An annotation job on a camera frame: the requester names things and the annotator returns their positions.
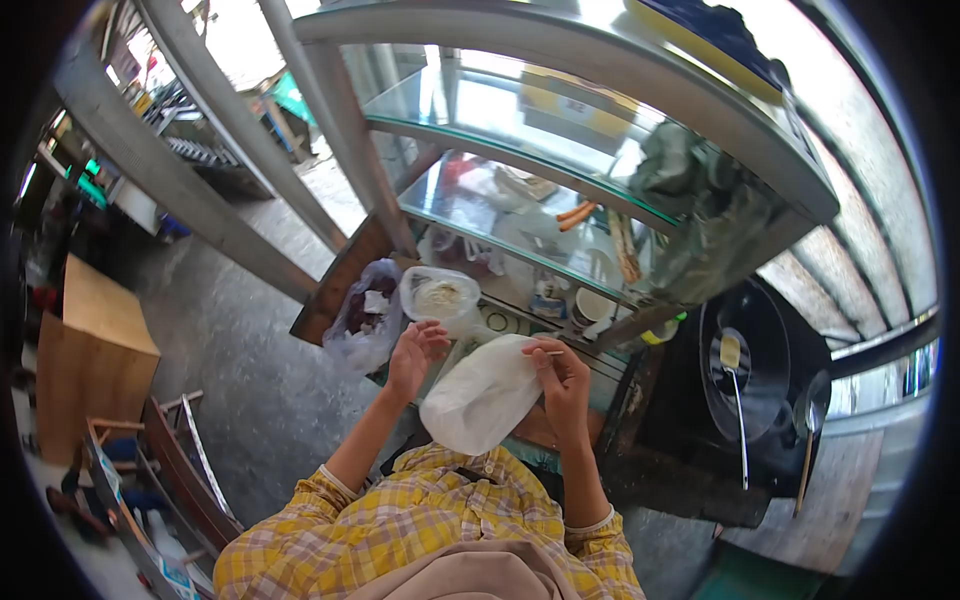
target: cardboard box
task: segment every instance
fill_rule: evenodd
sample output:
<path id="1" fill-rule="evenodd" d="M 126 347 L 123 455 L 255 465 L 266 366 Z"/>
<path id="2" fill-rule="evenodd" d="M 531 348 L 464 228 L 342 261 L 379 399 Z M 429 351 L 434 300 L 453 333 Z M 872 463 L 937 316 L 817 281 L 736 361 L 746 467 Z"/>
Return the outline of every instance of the cardboard box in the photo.
<path id="1" fill-rule="evenodd" d="M 69 465 L 87 417 L 140 421 L 159 360 L 136 296 L 69 255 L 63 320 L 43 314 L 36 353 L 43 459 Z"/>

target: paper cup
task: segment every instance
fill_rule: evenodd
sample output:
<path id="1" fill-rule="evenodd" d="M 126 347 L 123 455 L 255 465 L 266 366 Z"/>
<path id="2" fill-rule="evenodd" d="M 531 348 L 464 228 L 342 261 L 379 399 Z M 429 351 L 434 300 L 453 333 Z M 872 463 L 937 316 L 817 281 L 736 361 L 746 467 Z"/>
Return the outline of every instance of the paper cup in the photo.
<path id="1" fill-rule="evenodd" d="M 613 300 L 594 294 L 586 288 L 580 288 L 574 298 L 570 320 L 577 327 L 585 329 L 598 321 L 608 319 L 613 314 L 615 306 Z"/>

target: plastic bag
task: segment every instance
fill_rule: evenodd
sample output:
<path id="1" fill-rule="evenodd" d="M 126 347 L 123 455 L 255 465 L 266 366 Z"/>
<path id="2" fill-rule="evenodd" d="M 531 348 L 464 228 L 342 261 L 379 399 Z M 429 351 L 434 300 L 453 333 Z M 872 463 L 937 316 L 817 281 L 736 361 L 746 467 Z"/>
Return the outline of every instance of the plastic bag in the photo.
<path id="1" fill-rule="evenodd" d="M 457 339 L 480 322 L 480 285 L 459 271 L 410 267 L 400 280 L 403 312 L 414 321 L 438 319 L 447 337 Z"/>
<path id="2" fill-rule="evenodd" d="M 396 339 L 403 327 L 403 310 L 400 306 L 399 283 L 402 271 L 390 258 L 381 258 L 367 265 L 360 279 L 350 286 L 337 319 L 324 332 L 324 349 L 337 365 L 338 371 L 358 376 L 376 371 L 390 360 Z M 371 333 L 353 334 L 348 330 L 350 301 L 354 296 L 364 299 L 371 285 L 382 285 L 386 277 L 393 282 L 394 291 L 390 295 L 390 308 L 385 315 L 375 318 Z"/>
<path id="3" fill-rule="evenodd" d="M 477 456 L 503 442 L 543 393 L 533 360 L 520 352 L 531 341 L 515 333 L 500 336 L 433 386 L 420 420 L 437 443 Z"/>

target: spatula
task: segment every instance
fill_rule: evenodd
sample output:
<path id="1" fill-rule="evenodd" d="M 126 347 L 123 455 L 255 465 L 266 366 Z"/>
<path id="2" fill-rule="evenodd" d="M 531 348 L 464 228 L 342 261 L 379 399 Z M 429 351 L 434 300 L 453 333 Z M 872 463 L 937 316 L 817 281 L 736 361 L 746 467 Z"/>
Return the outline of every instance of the spatula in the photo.
<path id="1" fill-rule="evenodd" d="M 750 479 L 747 475 L 747 435 L 743 430 L 743 406 L 740 405 L 740 386 L 736 382 L 736 370 L 740 366 L 740 340 L 731 335 L 724 335 L 720 340 L 720 364 L 724 371 L 730 374 L 733 380 L 733 391 L 736 393 L 736 414 L 740 420 L 740 462 L 743 466 L 743 489 L 750 488 Z"/>

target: hand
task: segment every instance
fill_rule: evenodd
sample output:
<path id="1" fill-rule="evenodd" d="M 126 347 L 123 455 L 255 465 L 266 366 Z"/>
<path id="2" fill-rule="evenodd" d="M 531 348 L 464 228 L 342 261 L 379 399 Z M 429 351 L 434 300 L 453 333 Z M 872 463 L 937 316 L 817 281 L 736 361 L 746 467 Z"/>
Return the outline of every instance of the hand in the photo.
<path id="1" fill-rule="evenodd" d="M 400 334 L 384 388 L 393 393 L 397 402 L 406 406 L 414 400 L 430 363 L 443 358 L 450 346 L 445 336 L 446 329 L 440 327 L 439 321 L 410 323 Z"/>
<path id="2" fill-rule="evenodd" d="M 563 354 L 548 355 L 561 351 Z M 533 358 L 537 378 L 546 398 L 546 417 L 557 434 L 561 452 L 581 444 L 590 447 L 587 430 L 587 404 L 590 391 L 590 367 L 567 344 L 553 338 L 538 337 L 523 349 Z"/>

